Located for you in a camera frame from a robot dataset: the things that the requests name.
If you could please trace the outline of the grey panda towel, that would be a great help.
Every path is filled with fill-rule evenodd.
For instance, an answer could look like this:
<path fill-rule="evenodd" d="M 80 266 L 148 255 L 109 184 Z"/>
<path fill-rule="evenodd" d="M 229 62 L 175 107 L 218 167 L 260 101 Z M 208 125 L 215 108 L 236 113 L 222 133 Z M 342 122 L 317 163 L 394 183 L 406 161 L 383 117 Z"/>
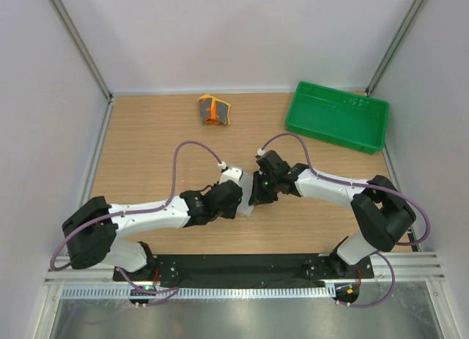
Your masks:
<path fill-rule="evenodd" d="M 242 168 L 235 167 L 235 169 L 239 174 L 237 184 L 242 189 L 242 198 L 237 207 L 237 216 L 250 217 L 254 210 L 254 205 L 249 203 L 254 188 L 254 176 Z"/>

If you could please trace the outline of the grey orange towel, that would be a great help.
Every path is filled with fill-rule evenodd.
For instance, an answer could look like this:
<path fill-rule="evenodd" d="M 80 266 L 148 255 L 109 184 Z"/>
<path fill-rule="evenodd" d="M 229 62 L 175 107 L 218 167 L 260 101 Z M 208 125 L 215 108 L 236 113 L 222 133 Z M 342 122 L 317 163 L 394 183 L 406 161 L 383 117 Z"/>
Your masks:
<path fill-rule="evenodd" d="M 230 124 L 231 105 L 211 94 L 203 94 L 198 100 L 199 115 L 204 124 Z"/>

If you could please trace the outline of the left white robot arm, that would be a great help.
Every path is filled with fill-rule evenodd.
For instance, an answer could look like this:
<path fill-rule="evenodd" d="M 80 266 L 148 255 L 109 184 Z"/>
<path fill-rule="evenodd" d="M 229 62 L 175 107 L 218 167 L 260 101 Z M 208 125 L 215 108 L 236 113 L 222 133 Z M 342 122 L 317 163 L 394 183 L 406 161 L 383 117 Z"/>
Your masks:
<path fill-rule="evenodd" d="M 146 244 L 128 246 L 125 237 L 162 228 L 204 226 L 218 218 L 234 219 L 248 206 L 252 188 L 231 179 L 206 193 L 186 190 L 165 203 L 108 204 L 103 196 L 88 200 L 63 224 L 69 266 L 88 269 L 101 262 L 131 272 L 139 280 L 154 275 L 155 262 Z"/>

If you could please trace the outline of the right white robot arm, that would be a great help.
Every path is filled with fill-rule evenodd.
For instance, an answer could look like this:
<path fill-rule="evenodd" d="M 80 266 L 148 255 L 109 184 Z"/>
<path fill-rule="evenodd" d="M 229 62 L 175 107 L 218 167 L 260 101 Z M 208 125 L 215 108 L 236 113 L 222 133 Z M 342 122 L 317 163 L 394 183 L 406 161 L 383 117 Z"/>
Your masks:
<path fill-rule="evenodd" d="M 416 214 L 391 181 L 345 179 L 312 171 L 308 165 L 290 166 L 274 150 L 259 150 L 250 205 L 271 204 L 278 194 L 316 198 L 350 209 L 358 231 L 343 239 L 328 256 L 333 274 L 347 277 L 357 264 L 376 251 L 394 248 L 416 220 Z"/>

